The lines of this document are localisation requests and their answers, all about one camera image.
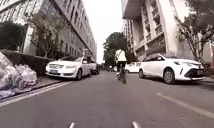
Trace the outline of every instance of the building facade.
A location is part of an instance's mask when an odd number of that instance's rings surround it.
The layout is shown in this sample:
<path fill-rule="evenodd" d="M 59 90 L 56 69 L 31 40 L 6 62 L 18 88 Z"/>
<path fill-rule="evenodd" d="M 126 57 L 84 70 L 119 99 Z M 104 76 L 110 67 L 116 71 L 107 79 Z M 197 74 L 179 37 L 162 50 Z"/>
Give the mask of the building facade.
<path fill-rule="evenodd" d="M 128 42 L 128 50 L 130 52 L 134 52 L 133 49 L 133 30 L 132 30 L 132 21 L 131 20 L 124 20 L 121 32 L 123 35 L 126 37 L 127 42 Z"/>
<path fill-rule="evenodd" d="M 0 23 L 12 20 L 24 25 L 25 13 L 40 12 L 48 17 L 61 15 L 65 19 L 67 25 L 59 34 L 62 52 L 76 58 L 83 55 L 84 49 L 89 49 L 96 59 L 97 46 L 82 0 L 0 0 Z M 30 55 L 36 54 L 30 41 L 33 31 L 28 27 L 23 46 L 23 53 Z"/>
<path fill-rule="evenodd" d="M 123 19 L 132 23 L 133 48 L 138 59 L 154 53 L 193 59 L 188 44 L 179 40 L 175 19 L 177 16 L 184 21 L 189 13 L 185 0 L 122 0 Z M 210 60 L 211 44 L 206 45 L 204 53 L 204 59 Z"/>

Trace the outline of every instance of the sky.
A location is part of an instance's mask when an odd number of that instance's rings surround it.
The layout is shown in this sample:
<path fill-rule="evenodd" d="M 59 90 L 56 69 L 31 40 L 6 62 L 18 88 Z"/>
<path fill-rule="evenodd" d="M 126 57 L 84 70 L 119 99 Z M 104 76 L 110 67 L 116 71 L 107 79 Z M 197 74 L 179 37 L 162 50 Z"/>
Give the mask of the sky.
<path fill-rule="evenodd" d="M 103 46 L 106 38 L 119 32 L 123 20 L 121 0 L 83 0 L 89 23 L 97 44 L 97 62 L 103 62 Z"/>

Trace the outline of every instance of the road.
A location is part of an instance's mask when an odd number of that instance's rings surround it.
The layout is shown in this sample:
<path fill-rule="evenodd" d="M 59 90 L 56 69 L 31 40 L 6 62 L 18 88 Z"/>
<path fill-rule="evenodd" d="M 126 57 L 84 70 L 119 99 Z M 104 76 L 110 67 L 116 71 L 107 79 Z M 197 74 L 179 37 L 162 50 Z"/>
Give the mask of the road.
<path fill-rule="evenodd" d="M 165 85 L 114 73 L 64 83 L 0 105 L 0 128 L 214 128 L 214 84 Z"/>

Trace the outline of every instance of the car hood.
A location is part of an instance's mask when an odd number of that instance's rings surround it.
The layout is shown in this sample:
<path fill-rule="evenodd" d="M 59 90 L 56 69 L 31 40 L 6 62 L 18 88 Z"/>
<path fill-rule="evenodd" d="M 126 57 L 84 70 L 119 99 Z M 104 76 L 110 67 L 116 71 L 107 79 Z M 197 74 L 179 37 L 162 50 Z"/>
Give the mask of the car hood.
<path fill-rule="evenodd" d="M 57 65 L 68 65 L 68 66 L 71 66 L 71 65 L 78 65 L 80 64 L 80 62 L 75 62 L 75 61 L 52 61 L 50 62 L 49 64 L 57 64 Z"/>
<path fill-rule="evenodd" d="M 195 60 L 188 60 L 188 59 L 169 59 L 173 62 L 180 62 L 180 63 L 190 63 L 190 64 L 201 64 L 200 62 L 197 62 Z"/>

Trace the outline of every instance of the license plate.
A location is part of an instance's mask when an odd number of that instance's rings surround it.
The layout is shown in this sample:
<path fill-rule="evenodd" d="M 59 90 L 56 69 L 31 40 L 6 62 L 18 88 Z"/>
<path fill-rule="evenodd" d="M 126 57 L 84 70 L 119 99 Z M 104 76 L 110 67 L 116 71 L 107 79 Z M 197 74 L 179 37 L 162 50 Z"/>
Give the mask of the license plate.
<path fill-rule="evenodd" d="M 203 75 L 203 70 L 197 70 L 197 75 Z"/>
<path fill-rule="evenodd" d="M 58 71 L 57 70 L 50 70 L 50 73 L 58 73 Z"/>

